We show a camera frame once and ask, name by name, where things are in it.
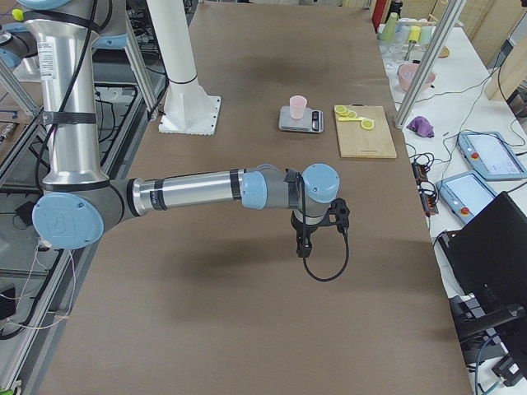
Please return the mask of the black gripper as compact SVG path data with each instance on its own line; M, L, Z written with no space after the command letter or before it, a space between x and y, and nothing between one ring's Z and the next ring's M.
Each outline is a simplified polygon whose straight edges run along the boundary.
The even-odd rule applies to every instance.
M296 254L299 258L308 258L312 251L311 235L318 229L318 225L309 225L291 214L291 225L296 231Z

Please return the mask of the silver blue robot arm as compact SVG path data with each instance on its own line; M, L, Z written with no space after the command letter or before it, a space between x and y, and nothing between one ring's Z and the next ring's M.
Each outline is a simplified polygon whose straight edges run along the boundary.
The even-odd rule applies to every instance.
M123 43L121 1L24 1L24 23L35 37L40 63L49 173L32 211L40 237L60 249L81 249L104 232L150 211L239 201L251 209L291 211L296 252L310 255L321 226L349 227L338 196L340 179L329 165L281 171L272 165L162 179L112 180L100 166L91 48L101 38Z

